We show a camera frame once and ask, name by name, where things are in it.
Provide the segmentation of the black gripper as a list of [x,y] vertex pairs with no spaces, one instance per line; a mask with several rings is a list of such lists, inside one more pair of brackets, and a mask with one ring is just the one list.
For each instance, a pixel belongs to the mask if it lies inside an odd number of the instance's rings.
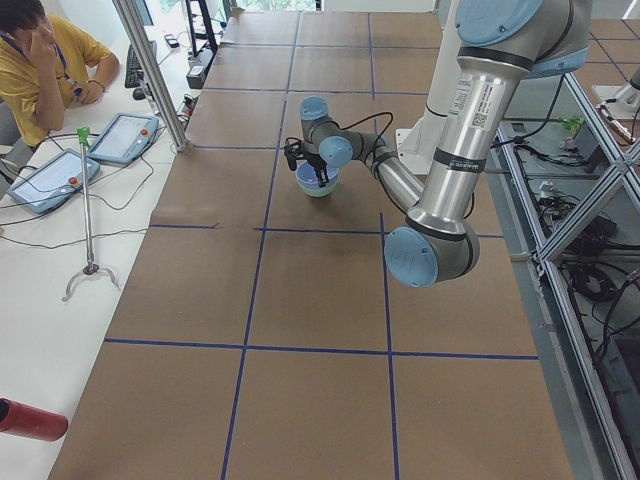
[[306,153],[306,161],[315,169],[319,186],[326,186],[329,182],[327,173],[327,164],[319,154]]

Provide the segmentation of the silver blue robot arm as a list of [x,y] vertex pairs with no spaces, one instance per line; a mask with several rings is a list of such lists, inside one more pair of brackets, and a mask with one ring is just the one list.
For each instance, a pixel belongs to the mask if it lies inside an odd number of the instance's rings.
[[375,134],[342,128],[321,97],[299,107],[299,155],[319,178],[362,162],[405,215],[384,246],[391,274],[429,287],[470,272],[480,247],[464,215],[519,83],[569,73],[587,57],[589,1],[461,1],[449,17],[460,72],[427,177],[420,181]]

